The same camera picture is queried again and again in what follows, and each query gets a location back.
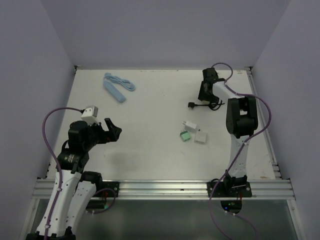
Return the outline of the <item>green plug adapter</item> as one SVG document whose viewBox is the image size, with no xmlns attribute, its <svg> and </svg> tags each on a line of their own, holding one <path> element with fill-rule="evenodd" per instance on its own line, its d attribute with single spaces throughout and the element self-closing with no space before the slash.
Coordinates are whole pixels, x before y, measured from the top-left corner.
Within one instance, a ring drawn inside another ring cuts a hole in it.
<svg viewBox="0 0 320 240">
<path fill-rule="evenodd" d="M 187 130 L 180 132 L 179 136 L 183 142 L 189 141 L 191 139 L 191 135 Z"/>
</svg>

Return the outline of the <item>light blue power strip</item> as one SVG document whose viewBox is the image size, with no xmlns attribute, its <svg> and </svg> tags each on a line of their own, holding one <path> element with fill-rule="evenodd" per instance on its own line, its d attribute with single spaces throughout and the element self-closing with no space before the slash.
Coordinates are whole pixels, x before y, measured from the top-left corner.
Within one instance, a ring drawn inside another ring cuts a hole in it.
<svg viewBox="0 0 320 240">
<path fill-rule="evenodd" d="M 127 98 L 116 89 L 111 82 L 104 81 L 103 86 L 119 103 L 124 103 L 127 100 Z"/>
</svg>

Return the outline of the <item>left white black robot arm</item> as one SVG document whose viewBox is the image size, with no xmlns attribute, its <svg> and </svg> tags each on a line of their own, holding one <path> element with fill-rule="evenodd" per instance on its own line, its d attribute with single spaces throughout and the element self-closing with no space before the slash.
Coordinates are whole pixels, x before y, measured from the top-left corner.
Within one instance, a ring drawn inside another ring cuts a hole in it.
<svg viewBox="0 0 320 240">
<path fill-rule="evenodd" d="M 70 124 L 68 139 L 57 157 L 53 190 L 41 222 L 28 240 L 74 240 L 80 219 L 86 211 L 104 213 L 109 206 L 88 207 L 92 197 L 103 200 L 118 197 L 119 182 L 103 182 L 99 172 L 85 171 L 89 151 L 96 145 L 116 142 L 122 129 L 105 118 L 108 130 L 101 123 L 84 120 Z"/>
</svg>

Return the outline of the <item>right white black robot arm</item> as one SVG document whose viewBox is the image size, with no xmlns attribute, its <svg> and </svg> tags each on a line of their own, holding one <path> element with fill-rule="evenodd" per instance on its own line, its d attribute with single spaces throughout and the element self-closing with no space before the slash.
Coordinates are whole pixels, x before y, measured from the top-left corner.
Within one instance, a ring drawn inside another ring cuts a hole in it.
<svg viewBox="0 0 320 240">
<path fill-rule="evenodd" d="M 226 80 L 213 67 L 204 69 L 202 76 L 198 99 L 209 102 L 212 109 L 226 105 L 225 125 L 231 137 L 231 149 L 222 189 L 232 197 L 247 184 L 249 138 L 258 128 L 257 102 L 251 95 L 239 95 L 228 89 Z"/>
</svg>

